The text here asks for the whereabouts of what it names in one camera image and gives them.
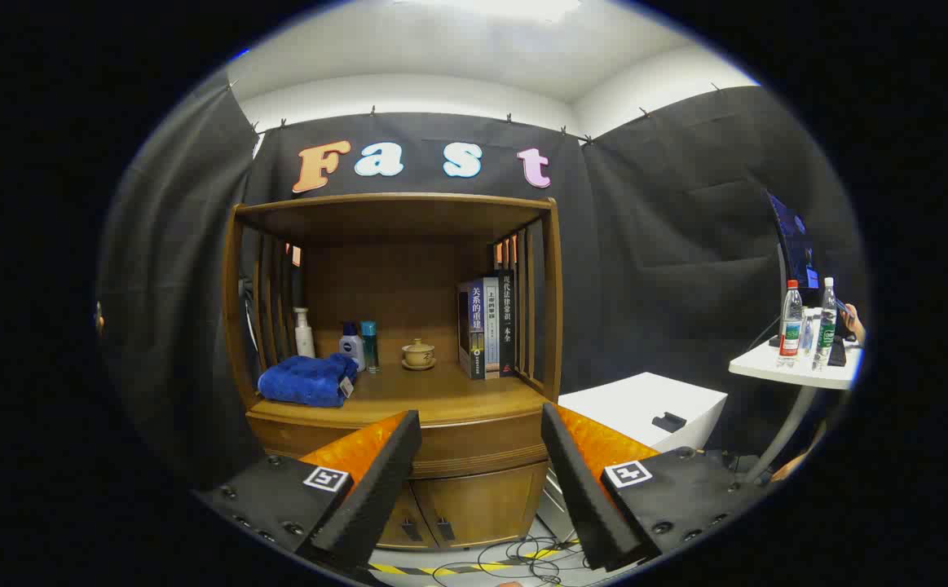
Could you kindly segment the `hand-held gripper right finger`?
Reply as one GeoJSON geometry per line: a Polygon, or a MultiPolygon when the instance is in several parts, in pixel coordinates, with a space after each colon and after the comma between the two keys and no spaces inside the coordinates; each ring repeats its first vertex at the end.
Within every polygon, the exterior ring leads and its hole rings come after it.
{"type": "Polygon", "coordinates": [[[767,497],[717,451],[657,451],[558,404],[542,405],[541,437],[594,571],[700,542],[767,497]]]}

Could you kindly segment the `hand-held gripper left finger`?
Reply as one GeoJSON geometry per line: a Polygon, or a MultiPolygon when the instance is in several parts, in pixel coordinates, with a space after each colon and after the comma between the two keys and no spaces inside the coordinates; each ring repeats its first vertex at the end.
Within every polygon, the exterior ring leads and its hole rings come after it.
{"type": "Polygon", "coordinates": [[[265,456],[197,496],[269,546],[355,571],[379,543],[419,448],[419,413],[403,410],[304,457],[265,456]]]}

